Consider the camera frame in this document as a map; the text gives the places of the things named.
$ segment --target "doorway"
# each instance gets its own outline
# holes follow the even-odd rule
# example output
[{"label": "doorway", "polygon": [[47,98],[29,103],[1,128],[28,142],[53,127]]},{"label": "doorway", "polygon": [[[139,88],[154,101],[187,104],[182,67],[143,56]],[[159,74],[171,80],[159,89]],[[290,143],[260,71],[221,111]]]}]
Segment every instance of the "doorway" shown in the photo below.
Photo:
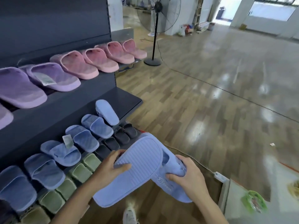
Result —
[{"label": "doorway", "polygon": [[242,0],[219,0],[212,22],[230,26]]}]

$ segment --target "white sneaker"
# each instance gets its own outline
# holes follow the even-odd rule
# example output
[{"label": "white sneaker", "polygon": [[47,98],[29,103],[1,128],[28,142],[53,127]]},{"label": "white sneaker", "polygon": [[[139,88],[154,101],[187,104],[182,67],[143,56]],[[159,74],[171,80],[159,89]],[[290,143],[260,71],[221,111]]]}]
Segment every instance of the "white sneaker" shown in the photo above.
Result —
[{"label": "white sneaker", "polygon": [[123,224],[139,224],[134,208],[128,207],[123,213]]}]

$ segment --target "right hand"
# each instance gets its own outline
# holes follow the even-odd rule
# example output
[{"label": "right hand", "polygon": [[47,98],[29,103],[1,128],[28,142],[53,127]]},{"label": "right hand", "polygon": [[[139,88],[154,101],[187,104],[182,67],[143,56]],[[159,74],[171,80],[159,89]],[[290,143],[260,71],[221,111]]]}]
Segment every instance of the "right hand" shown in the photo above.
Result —
[{"label": "right hand", "polygon": [[195,165],[191,158],[176,155],[187,167],[187,172],[184,177],[179,177],[174,174],[166,174],[170,181],[179,184],[193,202],[203,202],[211,198],[207,190],[207,185],[204,176],[200,169]]}]

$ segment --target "purple slipper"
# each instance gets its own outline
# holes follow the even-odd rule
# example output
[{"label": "purple slipper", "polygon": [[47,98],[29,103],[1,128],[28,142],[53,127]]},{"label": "purple slipper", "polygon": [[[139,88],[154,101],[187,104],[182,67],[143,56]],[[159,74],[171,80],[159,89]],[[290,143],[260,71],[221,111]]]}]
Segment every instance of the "purple slipper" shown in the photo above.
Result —
[{"label": "purple slipper", "polygon": [[0,130],[13,121],[13,114],[0,104]]},{"label": "purple slipper", "polygon": [[53,90],[67,92],[81,85],[76,76],[64,72],[57,63],[29,64],[20,69],[27,73],[33,83]]},{"label": "purple slipper", "polygon": [[30,82],[28,75],[16,68],[0,69],[0,98],[18,108],[32,108],[47,100],[47,95]]}]

